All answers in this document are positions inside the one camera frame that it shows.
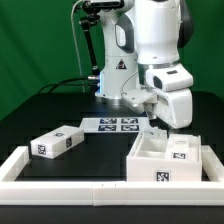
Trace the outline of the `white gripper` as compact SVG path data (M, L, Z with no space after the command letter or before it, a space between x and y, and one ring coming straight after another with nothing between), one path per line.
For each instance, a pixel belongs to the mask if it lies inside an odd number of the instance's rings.
M192 94L189 89L171 92L155 90L157 102L151 112L174 129L184 128L192 122Z

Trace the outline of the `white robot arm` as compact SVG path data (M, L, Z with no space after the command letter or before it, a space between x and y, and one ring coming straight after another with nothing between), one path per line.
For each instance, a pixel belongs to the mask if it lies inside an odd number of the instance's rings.
M179 62L184 0L124 0L120 9L100 12L105 67L96 97L124 102L137 113L174 129L192 121L192 75Z

